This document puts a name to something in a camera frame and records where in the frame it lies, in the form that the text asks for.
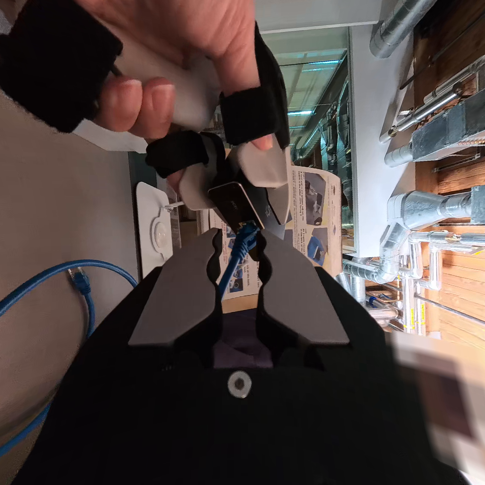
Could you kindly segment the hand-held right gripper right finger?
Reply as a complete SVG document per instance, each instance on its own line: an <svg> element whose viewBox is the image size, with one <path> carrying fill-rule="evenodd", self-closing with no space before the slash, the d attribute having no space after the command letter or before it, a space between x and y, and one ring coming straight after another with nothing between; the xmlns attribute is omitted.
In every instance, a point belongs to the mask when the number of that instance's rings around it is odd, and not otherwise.
<svg viewBox="0 0 485 485"><path fill-rule="evenodd" d="M316 268L268 230L258 233L256 333L277 366L285 352L338 348L350 339Z"/></svg>

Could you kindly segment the black ethernet switch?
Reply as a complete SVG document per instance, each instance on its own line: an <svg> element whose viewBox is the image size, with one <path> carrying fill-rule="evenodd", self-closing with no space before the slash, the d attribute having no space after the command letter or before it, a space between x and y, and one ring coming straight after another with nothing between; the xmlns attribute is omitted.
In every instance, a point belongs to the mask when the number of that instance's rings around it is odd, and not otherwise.
<svg viewBox="0 0 485 485"><path fill-rule="evenodd" d="M284 239L289 211L288 183L278 188L257 187L240 172L232 181L216 183L208 195L234 233L252 222L259 229Z"/></svg>

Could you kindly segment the person's left hand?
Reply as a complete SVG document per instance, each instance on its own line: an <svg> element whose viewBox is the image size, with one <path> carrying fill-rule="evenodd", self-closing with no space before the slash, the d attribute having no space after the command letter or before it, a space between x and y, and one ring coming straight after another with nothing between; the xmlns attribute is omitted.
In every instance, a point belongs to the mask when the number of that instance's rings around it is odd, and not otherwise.
<svg viewBox="0 0 485 485"><path fill-rule="evenodd" d="M129 34L173 64L208 56L225 97L260 86L253 1L76 1L106 27ZM110 78L100 93L98 126L147 142L172 129L176 89L164 78Z"/></svg>

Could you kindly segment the dark green desk mat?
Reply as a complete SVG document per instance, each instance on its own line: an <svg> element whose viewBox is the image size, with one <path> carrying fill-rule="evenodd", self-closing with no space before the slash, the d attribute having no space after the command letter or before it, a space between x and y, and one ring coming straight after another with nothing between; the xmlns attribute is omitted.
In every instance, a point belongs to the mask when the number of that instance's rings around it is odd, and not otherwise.
<svg viewBox="0 0 485 485"><path fill-rule="evenodd" d="M135 189L139 182L156 187L156 172L146 163L146 154L131 151L128 152L128 158L132 189Z"/></svg>

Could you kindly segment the white stand base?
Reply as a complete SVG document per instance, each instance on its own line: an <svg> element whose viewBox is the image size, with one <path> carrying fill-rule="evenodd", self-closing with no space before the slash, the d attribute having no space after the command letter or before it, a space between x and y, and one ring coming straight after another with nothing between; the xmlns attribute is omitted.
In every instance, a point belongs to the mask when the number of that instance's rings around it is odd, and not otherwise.
<svg viewBox="0 0 485 485"><path fill-rule="evenodd" d="M139 182L136 185L136 210L141 275L145 278L173 256L172 215L183 202L170 203L165 192Z"/></svg>

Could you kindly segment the silver round air duct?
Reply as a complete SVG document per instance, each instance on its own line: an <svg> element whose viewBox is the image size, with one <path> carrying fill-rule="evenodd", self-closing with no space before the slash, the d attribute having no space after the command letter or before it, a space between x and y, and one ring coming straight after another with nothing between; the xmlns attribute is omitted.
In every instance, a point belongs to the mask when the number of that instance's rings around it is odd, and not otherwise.
<svg viewBox="0 0 485 485"><path fill-rule="evenodd" d="M378 59L390 57L435 3L436 1L398 1L371 37L372 55Z"/></svg>

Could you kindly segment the instruction poster board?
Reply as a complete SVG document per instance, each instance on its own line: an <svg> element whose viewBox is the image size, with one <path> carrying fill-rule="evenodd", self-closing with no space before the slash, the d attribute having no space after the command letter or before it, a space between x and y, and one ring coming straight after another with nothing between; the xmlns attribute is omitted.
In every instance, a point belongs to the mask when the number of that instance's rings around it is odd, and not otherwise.
<svg viewBox="0 0 485 485"><path fill-rule="evenodd" d="M323 170L291 166L288 173L290 206L284 239L312 265L336 277L342 266L340 179ZM209 210L209 228L222 231L221 272L226 270L236 233L215 209Z"/></svg>

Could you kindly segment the silver insulated pipes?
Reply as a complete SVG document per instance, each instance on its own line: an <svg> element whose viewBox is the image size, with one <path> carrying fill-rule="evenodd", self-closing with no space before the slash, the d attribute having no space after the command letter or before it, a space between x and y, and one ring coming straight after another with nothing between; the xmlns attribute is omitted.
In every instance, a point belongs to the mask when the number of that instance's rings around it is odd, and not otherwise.
<svg viewBox="0 0 485 485"><path fill-rule="evenodd" d="M367 281L384 286L401 282L402 307L388 310L383 304L368 312L373 318L398 329L391 320L401 316L403 331L424 336L427 332L422 291L441 290L442 252L476 255L484 251L484 234L456 234L428 231L447 219L470 218L471 223L484 224L484 186L467 193L450 196L424 191L410 191L393 196L387 203L387 227L380 243L379 258L343 260L343 272L336 280L361 305L370 306L376 298L366 297Z"/></svg>

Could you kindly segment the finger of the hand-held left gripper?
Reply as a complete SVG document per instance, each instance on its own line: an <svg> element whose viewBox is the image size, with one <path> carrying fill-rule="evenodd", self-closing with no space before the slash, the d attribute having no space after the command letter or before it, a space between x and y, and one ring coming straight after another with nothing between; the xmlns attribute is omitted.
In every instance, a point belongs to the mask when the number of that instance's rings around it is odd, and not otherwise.
<svg viewBox="0 0 485 485"><path fill-rule="evenodd" d="M215 178L213 169L185 169L179 183L179 194L188 209L215 209L208 191Z"/></svg>
<svg viewBox="0 0 485 485"><path fill-rule="evenodd" d="M243 186L262 227L284 239L290 206L288 149L238 146L236 163L247 180Z"/></svg>

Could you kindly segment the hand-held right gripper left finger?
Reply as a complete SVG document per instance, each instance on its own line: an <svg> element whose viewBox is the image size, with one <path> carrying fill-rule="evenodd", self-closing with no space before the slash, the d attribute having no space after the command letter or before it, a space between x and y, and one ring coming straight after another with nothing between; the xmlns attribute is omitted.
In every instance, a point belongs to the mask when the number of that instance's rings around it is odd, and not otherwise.
<svg viewBox="0 0 485 485"><path fill-rule="evenodd" d="M212 228L162 266L131 334L131 347L193 352L204 366L213 366L213 347L223 326L217 286L221 252L222 231Z"/></svg>

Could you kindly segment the grey rectangular duct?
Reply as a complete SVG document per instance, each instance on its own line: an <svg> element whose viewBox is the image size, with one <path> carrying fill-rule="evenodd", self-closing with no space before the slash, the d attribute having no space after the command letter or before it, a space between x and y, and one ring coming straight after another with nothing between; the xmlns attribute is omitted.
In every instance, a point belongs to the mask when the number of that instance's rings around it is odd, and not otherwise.
<svg viewBox="0 0 485 485"><path fill-rule="evenodd" d="M470 147L484 146L484 90L415 130L407 145L385 155L389 167L436 161Z"/></svg>

